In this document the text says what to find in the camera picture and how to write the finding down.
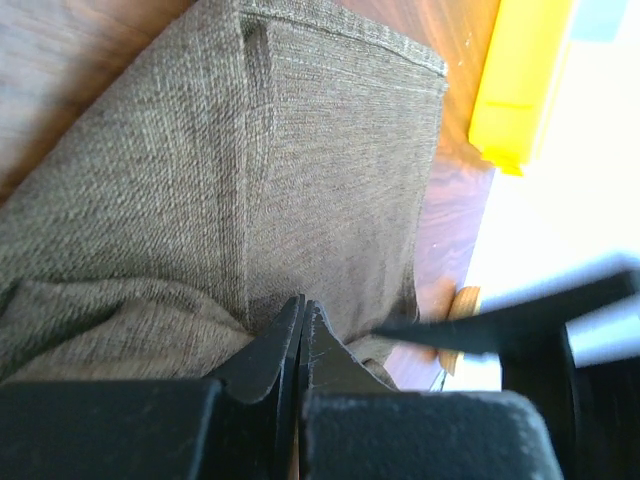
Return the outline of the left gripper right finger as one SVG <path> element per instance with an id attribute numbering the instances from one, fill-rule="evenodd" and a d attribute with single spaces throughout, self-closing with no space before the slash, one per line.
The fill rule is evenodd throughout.
<path id="1" fill-rule="evenodd" d="M 300 342 L 303 479 L 560 479 L 543 418 L 513 392 L 400 392 L 310 301 Z"/>

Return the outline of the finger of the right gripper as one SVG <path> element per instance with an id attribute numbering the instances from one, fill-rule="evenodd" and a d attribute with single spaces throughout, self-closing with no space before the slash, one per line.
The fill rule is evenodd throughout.
<path id="1" fill-rule="evenodd" d="M 469 354 L 529 355 L 568 346 L 566 324 L 639 293 L 637 279 L 597 279 L 453 321 L 379 326 L 376 336 Z"/>

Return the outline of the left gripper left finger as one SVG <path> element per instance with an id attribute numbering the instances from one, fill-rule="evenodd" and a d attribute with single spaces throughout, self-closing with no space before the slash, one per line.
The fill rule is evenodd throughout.
<path id="1" fill-rule="evenodd" d="M 1 390 L 5 479 L 285 479 L 305 299 L 197 379 L 16 382 Z"/>

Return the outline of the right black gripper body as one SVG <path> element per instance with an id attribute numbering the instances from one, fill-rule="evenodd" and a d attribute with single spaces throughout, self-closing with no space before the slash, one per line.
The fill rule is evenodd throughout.
<path id="1" fill-rule="evenodd" d="M 639 358 L 578 367 L 558 329 L 500 356 L 502 386 L 545 420 L 566 479 L 639 477 Z"/>

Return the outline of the brown cloth napkin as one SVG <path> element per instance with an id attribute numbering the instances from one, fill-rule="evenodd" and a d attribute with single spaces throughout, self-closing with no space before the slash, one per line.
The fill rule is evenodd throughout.
<path id="1" fill-rule="evenodd" d="M 2 380 L 201 377 L 300 294 L 382 376 L 446 75 L 330 1 L 196 3 L 2 206 Z"/>

